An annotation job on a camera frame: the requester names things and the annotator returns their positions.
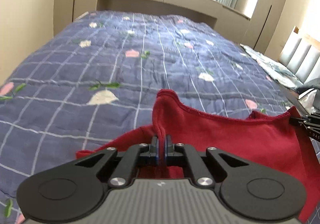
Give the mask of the dark red long-sleeve sweater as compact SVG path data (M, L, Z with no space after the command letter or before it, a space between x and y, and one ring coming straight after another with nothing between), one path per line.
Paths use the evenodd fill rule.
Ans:
M144 123L107 143L107 147L124 151L133 144L150 141L153 135L163 143L166 134L173 141L193 145L200 151L217 147L301 181L307 199L299 219L310 222L319 203L319 162L306 132L289 122L298 115L295 107L270 116L259 112L255 102L248 101L244 113L234 108L223 116L216 104L196 109L194 103L183 104L169 89L143 94L141 103L152 107Z

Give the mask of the folded light blue clothes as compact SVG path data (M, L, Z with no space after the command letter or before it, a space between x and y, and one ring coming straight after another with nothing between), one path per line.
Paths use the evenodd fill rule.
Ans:
M257 52L247 45L240 44L244 51L254 59L260 67L268 74L270 78L277 81L286 88L296 89L303 85L300 80L279 62L264 56L262 53Z

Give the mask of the grey quilted jacket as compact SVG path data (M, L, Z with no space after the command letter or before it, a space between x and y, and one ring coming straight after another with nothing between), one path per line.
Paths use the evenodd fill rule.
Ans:
M312 79L312 80L308 81L307 83L304 83L303 85L297 87L297 92L299 94L302 94L309 89L320 90L320 78Z

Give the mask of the grey padded wooden headboard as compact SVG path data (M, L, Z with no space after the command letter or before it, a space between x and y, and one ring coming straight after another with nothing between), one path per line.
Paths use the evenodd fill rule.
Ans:
M319 41L294 26L278 61L302 83L319 79Z

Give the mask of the blue plaid floral quilt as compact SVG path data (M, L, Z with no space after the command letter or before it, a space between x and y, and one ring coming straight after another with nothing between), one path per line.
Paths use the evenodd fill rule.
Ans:
M140 168L128 187L109 187L117 156L132 145L107 143L139 128L152 111L143 94L162 89L196 109L216 104L223 116L244 113L248 101L270 116L295 107L241 46L206 24L86 13L1 88L1 221L306 223L301 181L214 146L196 149L214 187L196 187L167 166L165 141L157 165ZM319 203L308 223L319 223Z

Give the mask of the right beige tall wardrobe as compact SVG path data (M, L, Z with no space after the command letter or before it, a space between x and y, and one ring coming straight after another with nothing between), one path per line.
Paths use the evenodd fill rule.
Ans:
M265 53L286 0L258 0L242 44Z

